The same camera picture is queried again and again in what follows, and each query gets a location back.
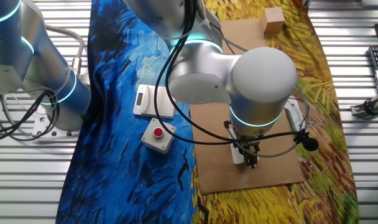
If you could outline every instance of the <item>red button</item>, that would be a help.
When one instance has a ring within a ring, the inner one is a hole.
[[[161,128],[155,128],[155,129],[153,130],[153,136],[154,136],[155,138],[162,138],[163,135],[164,135],[164,131],[163,131],[163,129],[161,129]]]

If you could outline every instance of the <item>white switch box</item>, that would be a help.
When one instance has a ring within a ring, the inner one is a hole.
[[[174,126],[167,123],[164,123],[164,125],[168,127],[168,130],[172,133],[175,134],[177,132],[177,129]],[[157,152],[166,154],[170,149],[173,139],[174,137],[164,130],[158,119],[153,118],[142,136],[142,143]]]
[[[134,104],[134,114],[143,116],[156,116],[154,110],[155,86],[139,85]],[[159,86],[157,89],[157,109],[163,118],[173,118],[175,108],[168,97],[165,87]]]

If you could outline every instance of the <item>cardboard box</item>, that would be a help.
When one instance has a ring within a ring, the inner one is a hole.
[[[262,29],[265,34],[278,34],[284,24],[284,15],[281,7],[265,8],[261,17]]]

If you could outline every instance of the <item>table surface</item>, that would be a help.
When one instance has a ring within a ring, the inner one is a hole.
[[[46,23],[66,27],[82,36],[88,35],[90,1],[35,2],[43,11]],[[361,223],[376,224],[378,118],[360,121],[350,115],[349,106],[376,94],[366,50],[368,46],[378,44],[372,28],[378,22],[378,11],[363,9],[355,1],[314,0],[309,16],[333,75],[354,171]],[[78,44],[69,37],[49,34],[71,63]],[[82,73],[88,73],[86,62],[85,58]],[[32,102],[27,96],[19,98],[28,105]],[[12,98],[8,103],[14,109],[13,116],[18,119],[23,113],[20,106]],[[25,128],[30,130],[32,123],[25,124]],[[0,141],[0,223],[54,223],[75,143],[76,139],[46,145],[23,145],[12,139]]]

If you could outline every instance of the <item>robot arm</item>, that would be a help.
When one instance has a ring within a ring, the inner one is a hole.
[[[134,13],[158,33],[172,49],[184,27],[184,1],[125,0]],[[195,26],[208,18],[196,14]],[[190,34],[170,74],[170,91],[189,104],[222,102],[231,106],[230,120],[241,136],[266,133],[280,116],[297,82],[294,63],[283,52],[264,47],[243,55],[222,53],[215,27],[201,26]]]
[[[32,0],[0,1],[0,94],[39,86],[57,93],[60,114],[56,127],[79,130],[90,103],[90,89],[49,39],[42,14]],[[29,95],[37,98],[41,92]],[[42,106],[52,109],[49,101]]]

